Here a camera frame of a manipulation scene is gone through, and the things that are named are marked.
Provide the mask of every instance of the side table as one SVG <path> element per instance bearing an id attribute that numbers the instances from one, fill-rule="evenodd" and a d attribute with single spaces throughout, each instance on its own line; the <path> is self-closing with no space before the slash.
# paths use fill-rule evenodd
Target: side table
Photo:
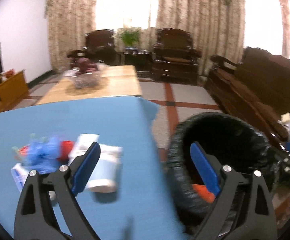
<path id="1" fill-rule="evenodd" d="M 121 65 L 134 65 L 138 77 L 150 77 L 152 56 L 148 50 L 125 50 L 119 52 Z"/>

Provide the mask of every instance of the cushion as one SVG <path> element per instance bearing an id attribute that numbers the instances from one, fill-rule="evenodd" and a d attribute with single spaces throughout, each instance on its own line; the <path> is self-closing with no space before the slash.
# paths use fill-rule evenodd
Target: cushion
<path id="1" fill-rule="evenodd" d="M 283 125 L 278 123 L 278 120 L 280 120 L 280 116 L 271 106 L 265 105 L 261 102 L 253 102 L 253 106 L 259 111 L 261 116 L 265 118 L 265 120 L 282 139 L 288 139 L 287 129 Z"/>
<path id="2" fill-rule="evenodd" d="M 248 102 L 260 101 L 259 98 L 243 83 L 237 79 L 231 80 L 232 87 Z"/>
<path id="3" fill-rule="evenodd" d="M 191 63 L 191 60 L 180 57 L 163 57 L 163 59 L 169 62 Z"/>
<path id="4" fill-rule="evenodd" d="M 228 73 L 228 72 L 226 72 L 225 70 L 222 70 L 222 69 L 220 69 L 220 68 L 217 69 L 217 73 L 218 73 L 222 78 L 224 78 L 224 79 L 226 79 L 226 80 L 228 80 L 228 81 L 232 81 L 233 79 L 235 79 L 235 77 L 234 77 L 232 74 L 230 74 L 230 73 Z"/>

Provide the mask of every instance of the orange object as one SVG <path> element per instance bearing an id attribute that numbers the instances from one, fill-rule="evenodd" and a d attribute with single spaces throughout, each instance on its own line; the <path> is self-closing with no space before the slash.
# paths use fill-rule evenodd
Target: orange object
<path id="1" fill-rule="evenodd" d="M 28 146 L 23 146 L 22 148 L 20 148 L 18 151 L 20 152 L 21 156 L 25 156 L 26 152 L 27 152 Z"/>
<path id="2" fill-rule="evenodd" d="M 196 193 L 206 202 L 213 203 L 215 196 L 213 193 L 209 192 L 205 185 L 192 184 L 193 189 Z"/>
<path id="3" fill-rule="evenodd" d="M 10 78 L 11 76 L 14 75 L 14 69 L 10 69 L 9 71 L 4 73 L 6 78 Z"/>
<path id="4" fill-rule="evenodd" d="M 68 155 L 71 152 L 74 146 L 74 142 L 72 141 L 62 141 L 61 142 L 61 156 L 58 158 L 59 160 L 67 160 Z"/>

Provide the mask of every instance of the blue tablecloth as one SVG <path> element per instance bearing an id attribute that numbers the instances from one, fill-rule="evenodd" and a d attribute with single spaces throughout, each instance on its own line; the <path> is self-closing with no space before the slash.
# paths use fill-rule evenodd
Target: blue tablecloth
<path id="1" fill-rule="evenodd" d="M 99 142 L 123 147 L 116 194 L 84 191 L 77 201 L 102 240 L 186 239 L 165 183 L 151 121 L 157 106 L 138 97 L 94 98 L 58 102 L 0 113 L 0 223 L 13 236 L 20 193 L 10 169 L 13 146 L 35 133 L 76 140 L 81 133 L 99 134 Z M 63 232 L 70 234 L 59 207 L 54 211 Z"/>

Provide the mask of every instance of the wooden armchair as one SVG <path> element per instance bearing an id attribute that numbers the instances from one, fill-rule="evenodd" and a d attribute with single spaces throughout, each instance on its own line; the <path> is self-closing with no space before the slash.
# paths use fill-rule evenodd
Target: wooden armchair
<path id="1" fill-rule="evenodd" d="M 80 57 L 87 57 L 96 62 L 101 61 L 108 65 L 115 65 L 116 51 L 114 47 L 114 30 L 97 30 L 85 35 L 85 47 L 83 50 L 74 50 L 67 54 L 72 58 L 71 67 Z"/>
<path id="2" fill-rule="evenodd" d="M 184 78 L 196 85 L 197 58 L 201 56 L 201 51 L 193 49 L 193 40 L 188 32 L 171 28 L 159 29 L 157 43 L 153 47 L 153 77 Z"/>

